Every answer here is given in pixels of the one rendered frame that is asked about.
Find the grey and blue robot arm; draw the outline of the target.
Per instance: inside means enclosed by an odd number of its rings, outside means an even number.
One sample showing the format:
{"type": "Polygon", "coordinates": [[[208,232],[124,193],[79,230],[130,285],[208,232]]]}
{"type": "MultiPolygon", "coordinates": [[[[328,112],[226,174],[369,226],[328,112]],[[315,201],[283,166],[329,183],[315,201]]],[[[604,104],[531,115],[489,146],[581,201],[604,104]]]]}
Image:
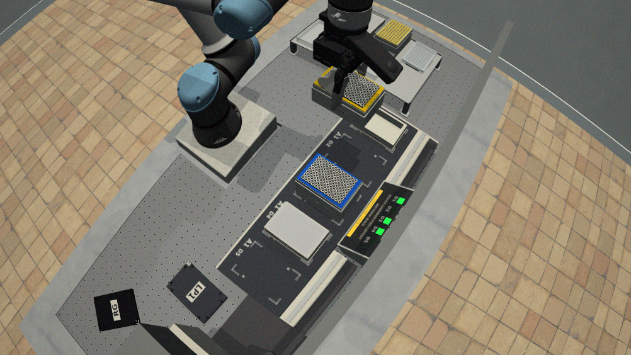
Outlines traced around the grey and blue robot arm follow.
{"type": "MultiPolygon", "coordinates": [[[[242,116],[228,95],[260,55],[255,34],[289,0],[148,0],[174,6],[203,43],[204,62],[189,67],[178,82],[182,107],[192,120],[198,143],[209,149],[231,143],[242,116]]],[[[355,30],[369,24],[373,0],[328,0],[327,16],[336,26],[355,30]]],[[[403,66],[369,32],[343,43],[384,83],[394,82],[403,66]]]]}

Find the grey flat shelf table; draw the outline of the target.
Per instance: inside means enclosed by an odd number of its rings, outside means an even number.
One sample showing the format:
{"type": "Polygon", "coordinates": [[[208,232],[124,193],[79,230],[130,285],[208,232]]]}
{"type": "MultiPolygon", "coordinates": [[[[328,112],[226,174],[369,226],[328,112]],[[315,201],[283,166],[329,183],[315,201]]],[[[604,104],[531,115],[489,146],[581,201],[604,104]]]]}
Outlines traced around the grey flat shelf table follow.
{"type": "MultiPolygon", "coordinates": [[[[313,22],[315,22],[318,19],[319,17],[315,19],[313,22]]],[[[313,22],[310,23],[308,26],[313,24],[313,22]]],[[[308,26],[306,26],[303,30],[305,30],[308,26]]],[[[296,41],[296,36],[300,34],[303,30],[301,30],[293,38],[290,39],[290,52],[291,53],[295,53],[297,51],[297,45],[313,52],[312,48],[296,41]]],[[[384,87],[385,91],[387,91],[388,93],[402,100],[404,102],[402,113],[404,113],[405,115],[409,111],[411,101],[417,95],[417,93],[419,92],[423,84],[426,82],[430,74],[433,72],[435,68],[436,69],[439,68],[440,62],[443,57],[442,54],[437,53],[436,57],[434,58],[432,63],[430,63],[429,67],[426,69],[424,74],[421,74],[420,72],[414,70],[413,68],[401,62],[401,58],[406,54],[406,52],[411,48],[411,46],[413,46],[415,42],[416,40],[411,38],[411,41],[402,49],[402,51],[395,58],[403,66],[403,70],[399,74],[395,82],[392,82],[391,84],[386,84],[379,77],[377,78],[376,81],[374,81],[373,79],[365,76],[366,78],[372,80],[373,82],[376,82],[378,85],[384,87]]]]}

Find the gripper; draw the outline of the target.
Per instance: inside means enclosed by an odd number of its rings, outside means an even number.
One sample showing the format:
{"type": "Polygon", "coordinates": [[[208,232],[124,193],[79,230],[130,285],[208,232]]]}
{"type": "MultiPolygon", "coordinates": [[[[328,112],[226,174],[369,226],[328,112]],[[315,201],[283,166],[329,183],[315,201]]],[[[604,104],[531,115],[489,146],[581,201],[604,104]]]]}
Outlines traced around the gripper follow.
{"type": "Polygon", "coordinates": [[[365,77],[367,65],[344,43],[347,36],[361,35],[368,30],[368,25],[349,30],[336,26],[327,17],[327,9],[319,14],[324,21],[324,31],[313,41],[313,59],[327,67],[335,67],[329,76],[320,76],[318,84],[331,96],[331,108],[335,111],[341,104],[344,90],[348,84],[348,73],[355,70],[365,77]],[[325,30],[326,29],[326,30],[325,30]]]}

